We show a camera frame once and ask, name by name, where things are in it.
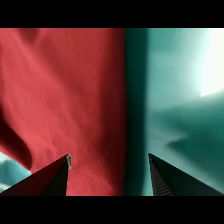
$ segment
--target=bright light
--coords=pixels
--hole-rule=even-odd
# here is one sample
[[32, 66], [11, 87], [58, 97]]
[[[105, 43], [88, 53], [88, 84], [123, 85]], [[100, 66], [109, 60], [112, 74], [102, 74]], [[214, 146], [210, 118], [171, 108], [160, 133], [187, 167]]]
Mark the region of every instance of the bright light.
[[208, 29], [204, 47], [200, 81], [201, 96], [224, 89], [224, 29]]

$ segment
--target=teal surface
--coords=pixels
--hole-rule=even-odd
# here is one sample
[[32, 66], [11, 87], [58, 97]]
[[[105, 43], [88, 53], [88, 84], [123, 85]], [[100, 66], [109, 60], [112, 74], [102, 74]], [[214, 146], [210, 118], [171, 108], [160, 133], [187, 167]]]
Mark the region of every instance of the teal surface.
[[[224, 193], [224, 118], [216, 116], [223, 111], [223, 37], [223, 29], [127, 29], [125, 195], [152, 195], [148, 152]], [[218, 95], [219, 106], [192, 106]], [[205, 110], [211, 113], [200, 121]]]

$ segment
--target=red cloth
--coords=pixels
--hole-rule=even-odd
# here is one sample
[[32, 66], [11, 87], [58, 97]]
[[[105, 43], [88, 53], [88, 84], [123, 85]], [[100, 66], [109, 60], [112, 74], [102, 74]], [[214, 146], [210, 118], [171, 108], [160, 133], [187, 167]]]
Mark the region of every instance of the red cloth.
[[0, 78], [3, 119], [28, 147], [4, 153], [32, 172], [71, 154], [67, 195], [122, 194], [124, 29], [1, 28]]

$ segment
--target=pointed black object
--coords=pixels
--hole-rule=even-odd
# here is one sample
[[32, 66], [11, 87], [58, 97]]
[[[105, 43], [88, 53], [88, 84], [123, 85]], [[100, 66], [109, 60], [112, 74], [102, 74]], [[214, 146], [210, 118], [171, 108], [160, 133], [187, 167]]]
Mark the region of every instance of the pointed black object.
[[154, 196], [223, 196], [151, 153], [149, 163]]
[[71, 156], [65, 155], [3, 191], [0, 196], [66, 196], [70, 167]]

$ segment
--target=teal fabric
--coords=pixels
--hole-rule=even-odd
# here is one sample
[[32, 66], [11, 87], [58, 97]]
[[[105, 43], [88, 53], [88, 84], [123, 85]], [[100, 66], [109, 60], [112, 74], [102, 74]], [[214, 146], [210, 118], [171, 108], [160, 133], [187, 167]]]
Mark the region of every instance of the teal fabric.
[[[164, 114], [181, 111], [177, 116], [178, 122], [191, 123], [197, 114], [203, 114], [197, 108], [191, 117], [183, 111], [187, 111], [186, 108], [190, 108], [193, 102], [201, 101], [203, 76], [205, 73], [210, 75], [216, 68], [215, 64], [213, 70], [210, 69], [208, 64], [212, 63], [212, 59], [205, 57], [210, 42], [217, 51], [222, 44], [214, 45], [216, 39], [208, 35], [212, 32], [211, 29], [195, 28], [127, 29], [125, 195], [152, 195], [149, 152], [224, 193], [224, 144], [217, 142], [217, 138], [224, 139], [224, 127], [218, 128], [216, 136], [219, 137], [209, 142], [210, 148], [205, 148], [204, 135], [188, 136], [195, 126], [186, 132], [186, 129], [177, 128], [163, 117]], [[181, 139], [185, 139], [184, 147], [177, 148], [172, 144], [181, 142]]]

